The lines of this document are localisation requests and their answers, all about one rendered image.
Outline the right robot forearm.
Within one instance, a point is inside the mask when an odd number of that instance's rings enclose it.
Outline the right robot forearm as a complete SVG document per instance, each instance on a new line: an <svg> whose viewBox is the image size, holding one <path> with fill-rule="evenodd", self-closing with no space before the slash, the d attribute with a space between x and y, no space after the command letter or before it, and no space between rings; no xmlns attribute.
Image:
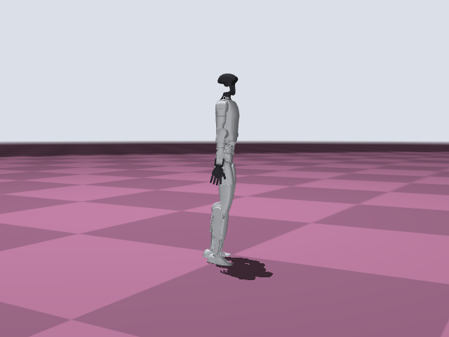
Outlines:
<svg viewBox="0 0 449 337"><path fill-rule="evenodd" d="M226 135L226 131L221 128L218 130L217 135L216 135L216 141L215 143L216 145L216 164L222 165L223 162L223 157L225 155L225 144L226 144L226 140L225 140L225 135Z"/></svg>

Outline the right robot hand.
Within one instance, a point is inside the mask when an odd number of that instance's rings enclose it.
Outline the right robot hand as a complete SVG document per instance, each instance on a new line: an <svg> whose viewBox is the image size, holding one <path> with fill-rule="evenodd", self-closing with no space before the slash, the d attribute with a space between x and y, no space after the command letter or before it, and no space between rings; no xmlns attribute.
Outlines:
<svg viewBox="0 0 449 337"><path fill-rule="evenodd" d="M215 158L215 168L213 169L212 176L211 176L211 179L210 179L210 183L212 182L213 176L214 176L213 184L215 184L215 180L216 180L216 177L217 177L216 185L218 184L219 178L220 178L220 185L221 185L222 184L222 176L224 177L224 179L226 179L226 176L225 176L225 174L223 172L224 170L222 169L223 164L224 164L224 159L223 159L222 165L216 164L216 159L217 159L217 157Z"/></svg>

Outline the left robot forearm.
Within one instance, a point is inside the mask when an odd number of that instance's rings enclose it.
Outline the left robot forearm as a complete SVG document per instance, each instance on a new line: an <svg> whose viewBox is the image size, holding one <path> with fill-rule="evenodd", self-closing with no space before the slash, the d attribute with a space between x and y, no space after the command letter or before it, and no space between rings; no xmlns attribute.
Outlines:
<svg viewBox="0 0 449 337"><path fill-rule="evenodd" d="M234 156L234 148L235 148L235 144L236 144L236 141L229 141L229 145L233 145L233 147L231 147L231 148L232 148L232 154L233 154L233 156Z"/></svg>

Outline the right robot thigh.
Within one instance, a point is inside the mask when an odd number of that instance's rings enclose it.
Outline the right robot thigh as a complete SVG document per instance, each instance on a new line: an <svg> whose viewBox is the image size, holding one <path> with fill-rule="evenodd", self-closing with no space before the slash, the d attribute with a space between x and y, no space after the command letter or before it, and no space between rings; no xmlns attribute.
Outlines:
<svg viewBox="0 0 449 337"><path fill-rule="evenodd" d="M234 198L234 175L230 162L225 161L225 159L222 169L224 170L223 172L226 176L226 179L222 177L222 184L220 185L219 183L219 195L221 205L216 207L220 207L222 209L225 218L226 212L230 210Z"/></svg>

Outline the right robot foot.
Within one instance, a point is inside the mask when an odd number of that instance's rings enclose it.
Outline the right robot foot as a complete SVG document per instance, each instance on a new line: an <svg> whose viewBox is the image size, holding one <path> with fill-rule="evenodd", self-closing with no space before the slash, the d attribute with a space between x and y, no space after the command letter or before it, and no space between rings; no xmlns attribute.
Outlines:
<svg viewBox="0 0 449 337"><path fill-rule="evenodd" d="M216 257L216 255L215 255L215 257ZM214 264L217 264L217 265L226 265L226 266L233 265L230 262L228 262L223 256L220 256L219 258L215 258L215 257L214 257L213 253L210 254L208 259L207 259L207 262L214 263Z"/></svg>

